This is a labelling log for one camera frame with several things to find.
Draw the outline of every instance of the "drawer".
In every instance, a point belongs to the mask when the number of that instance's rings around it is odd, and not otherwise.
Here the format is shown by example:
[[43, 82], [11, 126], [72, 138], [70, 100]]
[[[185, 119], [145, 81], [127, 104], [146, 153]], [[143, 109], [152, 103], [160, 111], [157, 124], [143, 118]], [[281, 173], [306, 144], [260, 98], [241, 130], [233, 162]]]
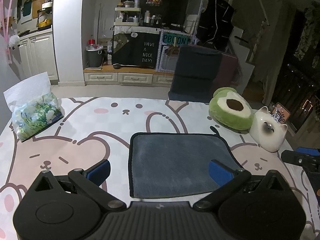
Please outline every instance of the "drawer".
[[118, 82], [118, 73], [110, 72], [110, 73], [85, 73], [84, 81], [99, 81], [99, 82]]
[[118, 73], [120, 83], [131, 83], [131, 84], [151, 84], [152, 74], [143, 73]]
[[155, 84], [171, 85], [172, 79], [173, 76], [153, 75], [153, 83]]

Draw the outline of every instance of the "trash can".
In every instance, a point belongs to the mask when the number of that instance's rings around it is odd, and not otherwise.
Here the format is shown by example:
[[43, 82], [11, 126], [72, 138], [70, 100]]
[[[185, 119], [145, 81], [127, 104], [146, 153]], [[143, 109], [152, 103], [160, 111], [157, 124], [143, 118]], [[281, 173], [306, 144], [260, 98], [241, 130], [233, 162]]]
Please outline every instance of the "trash can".
[[87, 46], [86, 50], [88, 55], [88, 67], [100, 67], [103, 61], [103, 46], [100, 46], [98, 48], [90, 48], [89, 46]]

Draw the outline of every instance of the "green sign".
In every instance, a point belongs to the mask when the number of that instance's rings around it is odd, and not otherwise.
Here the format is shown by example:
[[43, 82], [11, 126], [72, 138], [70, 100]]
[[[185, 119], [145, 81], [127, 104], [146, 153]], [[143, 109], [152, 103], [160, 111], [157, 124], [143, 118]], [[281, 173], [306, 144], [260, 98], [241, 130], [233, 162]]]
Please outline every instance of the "green sign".
[[163, 43], [174, 44], [175, 37], [177, 37], [177, 45], [189, 44], [191, 40], [189, 36], [176, 34], [176, 33], [164, 33]]

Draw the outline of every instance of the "ribbed black surface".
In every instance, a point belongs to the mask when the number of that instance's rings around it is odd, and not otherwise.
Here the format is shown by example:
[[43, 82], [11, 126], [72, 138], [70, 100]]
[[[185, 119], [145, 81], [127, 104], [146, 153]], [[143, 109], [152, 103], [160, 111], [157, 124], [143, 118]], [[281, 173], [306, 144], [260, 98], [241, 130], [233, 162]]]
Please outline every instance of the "ribbed black surface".
[[124, 212], [107, 215], [92, 240], [235, 240], [210, 213], [188, 202], [133, 202]]

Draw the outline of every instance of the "dark gray chair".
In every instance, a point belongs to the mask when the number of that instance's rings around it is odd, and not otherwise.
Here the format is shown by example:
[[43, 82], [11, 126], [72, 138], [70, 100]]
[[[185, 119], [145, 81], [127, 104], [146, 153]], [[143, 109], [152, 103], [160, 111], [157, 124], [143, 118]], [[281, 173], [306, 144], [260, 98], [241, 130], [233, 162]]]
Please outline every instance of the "dark gray chair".
[[221, 60], [221, 51], [195, 45], [182, 46], [168, 93], [169, 100], [209, 103]]

